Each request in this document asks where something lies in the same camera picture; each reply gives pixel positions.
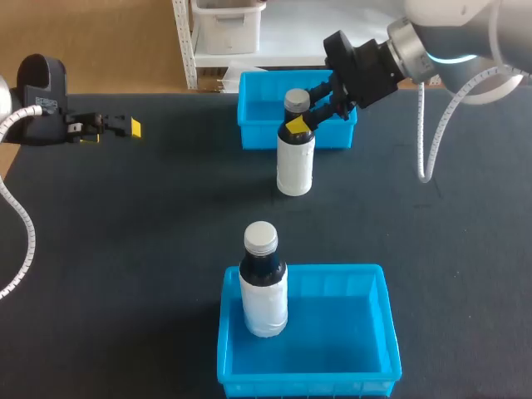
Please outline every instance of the white bottle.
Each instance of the white bottle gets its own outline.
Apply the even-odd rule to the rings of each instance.
[[[280,334],[288,321],[288,269],[277,255],[278,237],[268,222],[255,222],[244,232],[240,263],[244,319],[257,337]]]
[[[313,162],[316,138],[314,132],[292,134],[286,123],[310,107],[310,95],[292,89],[284,97],[284,123],[277,135],[277,187],[285,195],[306,194],[313,185]]]

